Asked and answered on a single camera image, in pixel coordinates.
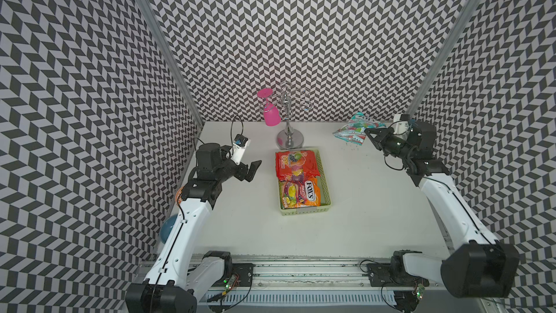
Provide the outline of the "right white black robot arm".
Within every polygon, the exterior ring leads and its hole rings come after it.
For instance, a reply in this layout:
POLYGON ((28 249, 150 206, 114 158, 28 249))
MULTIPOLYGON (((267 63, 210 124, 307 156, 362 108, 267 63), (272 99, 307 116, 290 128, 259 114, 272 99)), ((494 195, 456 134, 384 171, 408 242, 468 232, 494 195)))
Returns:
POLYGON ((367 128, 365 133, 385 157, 401 160, 402 169, 427 197, 454 248, 446 259, 395 252, 390 265, 395 283, 422 278, 444 285, 456 298, 508 297, 520 265, 518 251, 499 241, 464 200, 449 169, 434 154, 436 128, 410 120, 402 133, 393 127, 367 128))

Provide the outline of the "red candy bag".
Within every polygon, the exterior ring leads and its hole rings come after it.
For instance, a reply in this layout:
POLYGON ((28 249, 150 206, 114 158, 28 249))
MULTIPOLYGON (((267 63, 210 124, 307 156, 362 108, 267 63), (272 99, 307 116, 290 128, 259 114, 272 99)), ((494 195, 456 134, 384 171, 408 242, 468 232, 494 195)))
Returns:
POLYGON ((320 176, 317 155, 311 150, 277 152, 275 168, 280 181, 305 181, 320 176))

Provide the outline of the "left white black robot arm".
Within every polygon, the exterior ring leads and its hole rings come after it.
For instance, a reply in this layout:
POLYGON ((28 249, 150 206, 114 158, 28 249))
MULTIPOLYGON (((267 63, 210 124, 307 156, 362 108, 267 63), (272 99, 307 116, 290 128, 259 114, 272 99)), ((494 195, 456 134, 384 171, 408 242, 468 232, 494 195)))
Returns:
POLYGON ((211 251, 190 268, 198 236, 209 219, 224 182, 251 182, 261 161, 243 163, 250 140, 238 135, 231 145, 203 143, 195 151, 195 167, 179 189, 179 212, 162 252, 141 283, 127 290, 129 312, 195 312, 199 301, 217 282, 232 274, 230 252, 211 251))

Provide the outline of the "green Fox's candy bag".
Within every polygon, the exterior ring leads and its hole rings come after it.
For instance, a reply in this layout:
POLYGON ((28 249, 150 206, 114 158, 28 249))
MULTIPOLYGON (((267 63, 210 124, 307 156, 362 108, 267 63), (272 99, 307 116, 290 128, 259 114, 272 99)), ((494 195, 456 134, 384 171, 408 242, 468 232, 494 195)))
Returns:
POLYGON ((366 116, 362 112, 357 112, 343 127, 336 130, 333 136, 347 143, 354 143, 360 146, 365 141, 365 130, 368 128, 386 128, 386 125, 366 116))

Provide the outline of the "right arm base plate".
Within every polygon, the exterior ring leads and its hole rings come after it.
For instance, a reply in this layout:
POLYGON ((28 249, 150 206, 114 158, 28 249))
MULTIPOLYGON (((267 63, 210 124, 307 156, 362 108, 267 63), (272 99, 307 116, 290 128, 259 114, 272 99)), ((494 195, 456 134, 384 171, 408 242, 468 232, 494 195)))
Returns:
POLYGON ((418 285, 429 287, 430 282, 421 277, 409 275, 401 264, 380 264, 369 262, 365 264, 371 287, 404 287, 416 288, 418 285))

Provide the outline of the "orange yellow Fox's candy bag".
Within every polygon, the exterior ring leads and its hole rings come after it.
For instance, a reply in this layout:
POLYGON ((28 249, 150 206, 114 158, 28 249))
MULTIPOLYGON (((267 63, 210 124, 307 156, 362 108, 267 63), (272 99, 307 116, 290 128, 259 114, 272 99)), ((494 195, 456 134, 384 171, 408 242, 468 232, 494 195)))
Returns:
POLYGON ((305 181, 280 181, 279 198, 285 210, 321 206, 320 177, 305 181))

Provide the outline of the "light green plastic basket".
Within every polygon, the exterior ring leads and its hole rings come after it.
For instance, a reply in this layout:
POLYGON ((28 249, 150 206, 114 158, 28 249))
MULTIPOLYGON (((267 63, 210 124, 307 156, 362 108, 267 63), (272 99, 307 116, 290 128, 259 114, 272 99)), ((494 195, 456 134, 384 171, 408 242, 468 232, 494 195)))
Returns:
POLYGON ((330 197, 330 192, 327 185, 326 175, 324 172, 324 165, 321 162, 321 157, 318 149, 294 149, 294 150, 311 150, 314 151, 317 155, 318 167, 320 171, 320 180, 319 185, 321 187, 322 197, 321 197, 321 206, 320 207, 304 207, 299 209, 289 209, 285 210, 282 208, 282 204, 279 198, 279 182, 280 180, 277 178, 277 186, 278 186, 278 200, 279 200, 279 208, 284 216, 291 216, 296 214, 310 214, 310 213, 317 213, 317 212, 326 212, 330 209, 332 205, 332 200, 330 197))

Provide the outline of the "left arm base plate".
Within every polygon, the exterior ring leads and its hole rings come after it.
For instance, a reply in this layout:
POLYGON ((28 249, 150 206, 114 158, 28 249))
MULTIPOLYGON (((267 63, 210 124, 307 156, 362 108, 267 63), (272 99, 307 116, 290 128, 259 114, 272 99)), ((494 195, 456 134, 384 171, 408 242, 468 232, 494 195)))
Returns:
POLYGON ((227 276, 222 277, 219 281, 215 282, 213 288, 224 288, 226 285, 235 285, 235 288, 250 287, 253 282, 253 273, 255 265, 253 263, 243 262, 234 263, 231 271, 227 276))

